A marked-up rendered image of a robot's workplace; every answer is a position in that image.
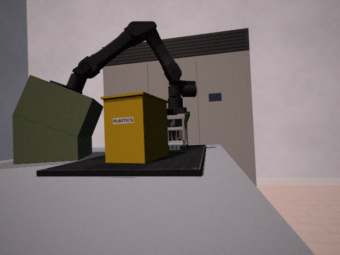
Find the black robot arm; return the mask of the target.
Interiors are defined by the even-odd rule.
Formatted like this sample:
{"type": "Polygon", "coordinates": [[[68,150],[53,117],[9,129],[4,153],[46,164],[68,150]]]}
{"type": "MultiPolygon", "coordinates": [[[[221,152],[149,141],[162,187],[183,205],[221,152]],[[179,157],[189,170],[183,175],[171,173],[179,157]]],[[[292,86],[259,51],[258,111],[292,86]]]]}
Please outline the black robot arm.
{"type": "Polygon", "coordinates": [[[73,69],[66,86],[51,80],[50,82],[82,94],[87,79],[99,74],[107,63],[126,49],[146,40],[158,58],[169,81],[168,96],[173,96],[173,98],[181,95],[182,97],[195,97],[197,94],[196,82],[180,80],[182,71],[163,44],[156,27],[157,25],[154,21],[130,22],[116,39],[100,51],[81,60],[78,66],[73,69]]]}

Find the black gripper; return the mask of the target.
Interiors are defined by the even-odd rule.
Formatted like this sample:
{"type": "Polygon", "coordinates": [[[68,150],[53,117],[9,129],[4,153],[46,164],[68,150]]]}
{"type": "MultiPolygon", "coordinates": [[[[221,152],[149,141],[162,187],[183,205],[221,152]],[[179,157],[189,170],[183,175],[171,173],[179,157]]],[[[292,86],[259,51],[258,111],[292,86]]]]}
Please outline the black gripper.
{"type": "Polygon", "coordinates": [[[167,115],[177,115],[185,113],[185,129],[187,126],[190,112],[186,111],[186,107],[181,107],[181,96],[169,97],[169,108],[167,108],[167,115]]]}

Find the yellow plastics bin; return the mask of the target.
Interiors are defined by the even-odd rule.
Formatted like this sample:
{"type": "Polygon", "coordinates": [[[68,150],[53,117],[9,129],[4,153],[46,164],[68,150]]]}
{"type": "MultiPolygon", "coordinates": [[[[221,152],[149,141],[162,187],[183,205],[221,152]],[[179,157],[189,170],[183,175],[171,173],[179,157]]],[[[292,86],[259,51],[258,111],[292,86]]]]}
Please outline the yellow plastics bin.
{"type": "Polygon", "coordinates": [[[146,92],[104,100],[105,162],[148,163],[168,156],[168,101],[146,92]]]}

